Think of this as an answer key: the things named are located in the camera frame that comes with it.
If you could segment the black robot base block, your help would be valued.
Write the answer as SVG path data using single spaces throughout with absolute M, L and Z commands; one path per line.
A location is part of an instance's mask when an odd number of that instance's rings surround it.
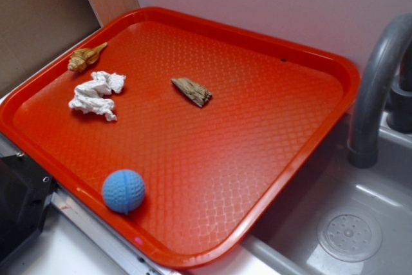
M 41 233 L 55 180 L 30 156 L 1 158 L 1 265 Z

